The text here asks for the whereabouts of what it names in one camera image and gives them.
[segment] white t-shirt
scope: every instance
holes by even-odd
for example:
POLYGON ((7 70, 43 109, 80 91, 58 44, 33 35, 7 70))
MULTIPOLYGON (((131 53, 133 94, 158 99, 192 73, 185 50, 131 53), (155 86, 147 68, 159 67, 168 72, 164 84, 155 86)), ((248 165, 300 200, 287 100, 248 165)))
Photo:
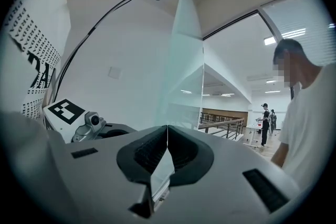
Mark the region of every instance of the white t-shirt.
POLYGON ((14 0, 0 34, 0 110, 41 119, 69 31, 67 0, 14 0))
POLYGON ((336 65, 323 67, 288 106, 279 140, 289 145, 283 170, 302 190, 318 179, 335 142, 336 65))

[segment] table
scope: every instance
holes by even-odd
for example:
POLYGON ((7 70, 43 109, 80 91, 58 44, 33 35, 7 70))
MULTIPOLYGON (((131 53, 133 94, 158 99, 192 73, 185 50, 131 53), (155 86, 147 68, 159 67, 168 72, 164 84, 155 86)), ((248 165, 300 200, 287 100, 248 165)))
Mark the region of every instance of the table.
POLYGON ((254 136, 256 134, 256 131, 257 130, 261 130, 261 126, 258 126, 258 125, 248 125, 248 126, 246 126, 246 129, 250 129, 251 130, 252 136, 250 138, 249 143, 248 144, 244 143, 244 144, 247 145, 247 146, 253 146, 254 147, 254 145, 252 145, 252 141, 254 140, 254 136))

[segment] black pants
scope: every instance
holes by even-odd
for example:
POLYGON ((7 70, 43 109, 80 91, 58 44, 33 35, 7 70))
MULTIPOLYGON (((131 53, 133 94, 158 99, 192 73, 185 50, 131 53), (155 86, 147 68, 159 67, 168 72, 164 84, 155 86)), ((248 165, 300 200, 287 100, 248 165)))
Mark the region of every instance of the black pants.
POLYGON ((267 141, 267 132, 269 128, 269 123, 268 122, 264 123, 262 126, 263 127, 262 127, 262 132, 261 132, 261 137, 262 137, 261 144, 264 145, 266 144, 266 141, 267 141))

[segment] black cable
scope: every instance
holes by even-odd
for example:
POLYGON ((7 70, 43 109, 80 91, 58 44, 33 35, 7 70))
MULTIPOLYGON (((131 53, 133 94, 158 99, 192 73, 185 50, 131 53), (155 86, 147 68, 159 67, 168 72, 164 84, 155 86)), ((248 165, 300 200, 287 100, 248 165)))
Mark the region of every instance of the black cable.
POLYGON ((57 94, 58 94, 58 91, 59 91, 59 88, 61 86, 61 83, 63 81, 63 78, 64 78, 64 75, 65 73, 67 72, 73 58, 75 57, 76 53, 78 52, 79 48, 85 43, 85 41, 91 36, 91 34, 97 29, 98 25, 100 24, 100 22, 102 20, 104 20, 106 18, 107 15, 109 15, 111 12, 115 12, 117 9, 121 8, 122 6, 126 5, 127 3, 131 2, 132 0, 128 0, 127 2, 125 2, 127 0, 123 0, 121 2, 119 2, 118 4, 116 4, 116 6, 114 6, 113 8, 111 8, 108 12, 105 13, 105 15, 103 17, 100 18, 100 20, 91 28, 91 30, 88 32, 86 38, 81 41, 81 44, 79 44, 79 46, 76 48, 76 50, 73 52, 71 58, 69 59, 69 61, 66 63, 66 66, 63 70, 63 72, 60 74, 60 78, 59 78, 59 82, 58 82, 58 85, 57 85, 57 91, 55 93, 55 97, 54 97, 54 100, 53 102, 56 101, 56 98, 57 98, 57 94))

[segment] ceiling light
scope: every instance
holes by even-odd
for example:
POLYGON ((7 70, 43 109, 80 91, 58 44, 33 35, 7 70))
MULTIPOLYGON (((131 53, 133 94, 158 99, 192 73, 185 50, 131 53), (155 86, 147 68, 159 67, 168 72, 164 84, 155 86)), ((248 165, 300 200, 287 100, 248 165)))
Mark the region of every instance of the ceiling light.
POLYGON ((271 45, 271 44, 276 43, 274 37, 268 37, 268 38, 265 38, 265 39, 264 39, 264 42, 265 42, 265 45, 266 45, 266 46, 267 46, 267 45, 271 45))
POLYGON ((235 94, 234 93, 223 93, 220 96, 231 97, 231 95, 235 95, 235 94))
POLYGON ((284 33, 282 35, 283 38, 293 38, 293 37, 299 37, 299 36, 303 36, 306 33, 306 29, 299 29, 299 30, 295 30, 295 31, 291 31, 291 32, 287 32, 284 33))

